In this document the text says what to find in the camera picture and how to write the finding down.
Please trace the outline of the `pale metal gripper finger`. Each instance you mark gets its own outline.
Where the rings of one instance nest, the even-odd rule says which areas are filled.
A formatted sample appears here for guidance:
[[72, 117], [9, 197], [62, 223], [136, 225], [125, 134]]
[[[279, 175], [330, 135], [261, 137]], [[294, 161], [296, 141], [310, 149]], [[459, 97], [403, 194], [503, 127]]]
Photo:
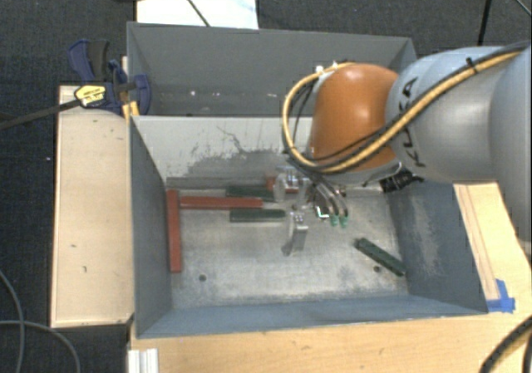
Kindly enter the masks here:
[[298, 179], [294, 173], [281, 173], [273, 182], [273, 198], [277, 203], [283, 202], [290, 194], [298, 192]]
[[282, 254], [291, 256], [304, 250], [308, 225], [303, 213], [291, 213], [288, 221], [288, 238], [282, 246]]

